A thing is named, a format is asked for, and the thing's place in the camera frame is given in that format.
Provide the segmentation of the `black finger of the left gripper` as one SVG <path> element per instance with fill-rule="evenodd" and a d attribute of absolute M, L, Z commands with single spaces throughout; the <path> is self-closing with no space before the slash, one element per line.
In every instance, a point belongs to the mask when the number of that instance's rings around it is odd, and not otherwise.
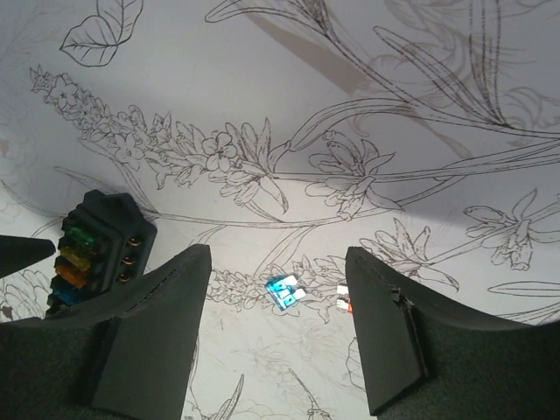
<path fill-rule="evenodd" d="M 54 244 L 47 239 L 2 235 L 0 277 L 24 270 L 54 253 Z"/>

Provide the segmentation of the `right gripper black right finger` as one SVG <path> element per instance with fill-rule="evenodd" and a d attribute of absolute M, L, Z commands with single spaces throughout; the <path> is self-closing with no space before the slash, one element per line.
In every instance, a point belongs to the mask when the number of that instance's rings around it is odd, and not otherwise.
<path fill-rule="evenodd" d="M 371 416 L 558 418 L 558 323 L 475 310 L 358 247 L 346 284 Z"/>

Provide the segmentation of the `black fuse box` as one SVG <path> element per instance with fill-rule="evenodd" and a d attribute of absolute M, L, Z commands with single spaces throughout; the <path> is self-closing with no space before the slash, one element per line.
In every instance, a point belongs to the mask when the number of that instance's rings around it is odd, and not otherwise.
<path fill-rule="evenodd" d="M 158 232 L 130 194 L 99 190 L 87 192 L 61 228 L 48 318 L 141 277 Z"/>

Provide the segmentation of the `red fuse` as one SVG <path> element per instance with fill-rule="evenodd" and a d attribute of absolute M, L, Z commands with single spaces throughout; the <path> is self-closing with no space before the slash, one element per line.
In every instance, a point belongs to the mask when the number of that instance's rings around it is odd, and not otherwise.
<path fill-rule="evenodd" d="M 344 284 L 340 284 L 337 286 L 336 291 L 338 293 L 338 298 L 336 300 L 337 308 L 343 312 L 353 313 L 354 310 L 350 301 L 348 287 Z"/>

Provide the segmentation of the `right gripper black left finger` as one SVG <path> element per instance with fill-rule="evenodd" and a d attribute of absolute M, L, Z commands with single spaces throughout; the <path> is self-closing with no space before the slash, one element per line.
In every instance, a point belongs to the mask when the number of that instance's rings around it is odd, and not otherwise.
<path fill-rule="evenodd" d="M 3 323 L 2 418 L 180 418 L 211 270 L 193 245 L 99 297 Z"/>

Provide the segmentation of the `blue fuse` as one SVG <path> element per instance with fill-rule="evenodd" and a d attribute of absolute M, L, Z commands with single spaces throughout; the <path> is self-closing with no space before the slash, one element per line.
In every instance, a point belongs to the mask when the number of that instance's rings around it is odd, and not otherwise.
<path fill-rule="evenodd" d="M 287 310 L 306 296 L 305 289 L 293 275 L 275 277 L 266 283 L 265 288 L 281 311 Z"/>

